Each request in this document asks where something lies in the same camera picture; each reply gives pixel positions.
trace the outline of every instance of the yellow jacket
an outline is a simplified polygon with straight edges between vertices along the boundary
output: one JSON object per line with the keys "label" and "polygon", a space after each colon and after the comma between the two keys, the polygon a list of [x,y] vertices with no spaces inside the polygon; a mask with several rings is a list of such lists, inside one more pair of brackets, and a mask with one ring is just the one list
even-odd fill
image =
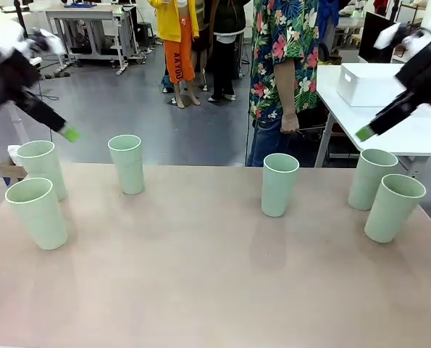
{"label": "yellow jacket", "polygon": [[[181,42],[180,18],[176,0],[169,4],[163,4],[162,0],[148,0],[148,3],[156,9],[157,30],[163,40]],[[193,38],[199,37],[198,21],[196,18],[196,0],[188,0],[189,15]]]}

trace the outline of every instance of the white box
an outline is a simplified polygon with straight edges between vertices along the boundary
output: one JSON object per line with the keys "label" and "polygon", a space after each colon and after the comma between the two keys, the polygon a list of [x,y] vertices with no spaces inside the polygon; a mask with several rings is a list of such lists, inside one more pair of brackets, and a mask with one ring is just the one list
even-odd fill
{"label": "white box", "polygon": [[342,64],[338,94],[351,107],[385,107],[405,90],[394,77],[402,66],[380,63]]}

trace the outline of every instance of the cup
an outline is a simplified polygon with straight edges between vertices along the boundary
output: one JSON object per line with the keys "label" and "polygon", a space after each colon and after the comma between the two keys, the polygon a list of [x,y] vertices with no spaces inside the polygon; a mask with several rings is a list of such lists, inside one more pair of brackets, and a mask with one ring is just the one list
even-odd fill
{"label": "cup", "polygon": [[107,143],[117,169],[120,186],[125,194],[144,190],[141,139],[137,136],[115,136]]}
{"label": "cup", "polygon": [[53,187],[48,179],[29,178],[9,187],[5,194],[6,201],[43,250],[59,248],[67,241],[67,229]]}
{"label": "cup", "polygon": [[298,160],[288,154],[270,154],[265,157],[261,190],[261,210],[265,215],[277,218],[285,213],[298,169]]}
{"label": "cup", "polygon": [[425,195],[426,188],[419,181],[406,175],[386,175],[365,225],[367,236],[380,243],[392,241]]}
{"label": "cup", "polygon": [[31,141],[17,150],[17,156],[31,178],[46,178],[53,183],[58,201],[67,196],[54,143],[46,140]]}
{"label": "cup", "polygon": [[358,210],[370,210],[381,179],[396,171],[398,159],[390,152],[366,149],[360,154],[359,163],[353,177],[348,203]]}

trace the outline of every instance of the cup rim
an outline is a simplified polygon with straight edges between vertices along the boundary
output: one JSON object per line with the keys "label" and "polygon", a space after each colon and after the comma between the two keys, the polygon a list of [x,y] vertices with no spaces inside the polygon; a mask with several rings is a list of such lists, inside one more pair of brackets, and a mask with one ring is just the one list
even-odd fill
{"label": "cup rim", "polygon": [[[111,146],[111,141],[115,140],[116,138],[121,138],[121,137],[126,137],[126,136],[132,136],[133,138],[137,138],[138,139],[138,144],[135,145],[134,147],[130,147],[129,149],[115,149],[115,148],[113,148]],[[130,150],[136,149],[140,145],[141,145],[141,138],[139,136],[135,136],[134,134],[120,134],[119,136],[115,136],[114,138],[111,138],[107,142],[107,147],[109,147],[109,149],[111,149],[112,151],[130,151]]]}
{"label": "cup rim", "polygon": [[[381,151],[381,152],[385,152],[386,154],[389,154],[390,156],[392,156],[392,157],[396,160],[396,162],[395,162],[393,165],[380,165],[379,163],[371,162],[371,161],[367,160],[367,159],[362,155],[365,151]],[[389,167],[395,167],[395,166],[398,164],[398,158],[397,158],[397,156],[395,156],[394,154],[392,154],[392,153],[390,153],[390,152],[387,152],[387,151],[381,150],[381,149],[365,149],[365,150],[362,150],[362,151],[360,152],[360,157],[361,157],[361,158],[362,158],[366,163],[369,163],[369,164],[371,164],[371,165],[376,165],[376,166],[378,166],[378,167],[385,167],[385,168],[389,168]]]}
{"label": "cup rim", "polygon": [[[21,185],[21,184],[23,184],[23,183],[26,183],[27,181],[30,181],[30,180],[43,180],[43,181],[48,181],[48,182],[49,182],[49,184],[50,184],[50,186],[49,186],[49,190],[48,190],[45,194],[42,194],[41,196],[39,196],[38,198],[31,199],[30,201],[25,201],[25,202],[14,202],[14,201],[12,201],[11,199],[7,198],[7,194],[8,194],[8,192],[10,192],[14,187],[16,187],[17,185]],[[49,194],[49,192],[51,192],[51,191],[52,191],[53,186],[54,186],[54,185],[53,185],[52,181],[51,181],[51,180],[49,180],[49,179],[46,179],[46,178],[28,178],[28,179],[24,179],[24,180],[22,180],[22,181],[19,181],[18,183],[15,183],[15,184],[14,184],[14,185],[12,185],[11,187],[9,187],[9,188],[6,190],[6,193],[4,194],[4,198],[6,199],[6,201],[7,201],[7,202],[9,202],[9,203],[11,203],[11,204],[27,204],[27,203],[33,203],[33,202],[36,202],[36,201],[38,201],[38,200],[40,200],[40,199],[44,198],[47,194]]]}
{"label": "cup rim", "polygon": [[[388,188],[386,186],[386,184],[384,182],[384,179],[386,179],[389,176],[402,176],[404,178],[408,178],[411,181],[414,181],[415,183],[417,183],[418,185],[420,185],[423,188],[423,194],[421,194],[419,196],[406,196],[404,194],[399,194],[398,192],[395,192],[394,190],[391,190],[390,188]],[[407,199],[421,199],[424,196],[426,196],[426,187],[422,183],[420,183],[417,179],[411,178],[411,177],[409,177],[407,175],[403,175],[403,174],[387,174],[387,175],[384,175],[382,177],[382,179],[381,179],[381,185],[383,185],[385,187],[385,189],[388,190],[389,192],[391,192],[392,194],[395,194],[396,196],[407,198]]]}
{"label": "cup rim", "polygon": [[[268,157],[276,156],[276,155],[279,155],[279,154],[282,155],[282,156],[286,156],[286,157],[292,158],[296,162],[296,164],[297,164],[296,168],[293,169],[293,170],[276,170],[276,169],[271,168],[269,165],[267,165],[267,158]],[[275,172],[275,173],[294,173],[295,171],[297,171],[300,168],[300,166],[301,166],[301,164],[299,163],[299,161],[295,157],[291,156],[290,154],[282,154],[282,153],[278,152],[278,153],[274,153],[274,154],[269,154],[268,156],[266,156],[264,158],[264,167],[267,167],[268,169],[270,169],[272,172]]]}
{"label": "cup rim", "polygon": [[[44,154],[37,154],[36,156],[23,156],[23,155],[19,154],[19,150],[21,148],[23,148],[25,145],[33,144],[33,143],[49,143],[53,147],[49,151],[45,152]],[[46,156],[47,154],[50,154],[51,152],[54,151],[55,148],[56,148],[56,144],[53,143],[52,141],[49,141],[49,140],[34,140],[34,141],[29,141],[28,143],[23,144],[19,149],[17,149],[17,156],[20,157],[20,158],[27,158],[27,159],[28,158],[37,158],[37,157]]]}

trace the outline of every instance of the person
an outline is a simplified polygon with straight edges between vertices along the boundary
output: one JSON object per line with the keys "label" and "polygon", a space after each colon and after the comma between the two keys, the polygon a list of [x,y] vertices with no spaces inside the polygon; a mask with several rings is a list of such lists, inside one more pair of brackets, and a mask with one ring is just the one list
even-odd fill
{"label": "person", "polygon": [[170,81],[169,70],[167,69],[167,60],[165,60],[165,72],[164,72],[164,76],[160,80],[160,83],[162,85],[162,93],[168,94],[168,93],[175,92],[173,90],[173,83],[172,81]]}
{"label": "person", "polygon": [[285,152],[297,113],[317,103],[318,0],[254,0],[249,113],[255,120],[246,162]]}
{"label": "person", "polygon": [[381,15],[383,17],[386,16],[386,12],[388,10],[388,0],[374,0],[374,13],[377,15]]}
{"label": "person", "polygon": [[157,30],[164,40],[165,59],[170,81],[175,89],[175,99],[179,108],[185,107],[181,99],[180,81],[184,80],[188,94],[195,105],[196,98],[192,80],[195,78],[191,63],[191,42],[199,37],[195,0],[148,0],[156,9]]}
{"label": "person", "polygon": [[198,18],[199,37],[191,45],[191,61],[196,67],[199,56],[199,69],[201,71],[201,87],[207,91],[206,66],[207,51],[210,48],[209,22],[212,0],[196,0],[196,16]]}
{"label": "person", "polygon": [[209,102],[219,102],[222,98],[235,100],[231,81],[235,69],[235,40],[246,27],[244,5],[249,1],[212,0],[209,38],[213,45],[214,93]]}
{"label": "person", "polygon": [[318,0],[317,25],[319,41],[322,42],[328,53],[332,51],[336,27],[339,24],[339,1]]}

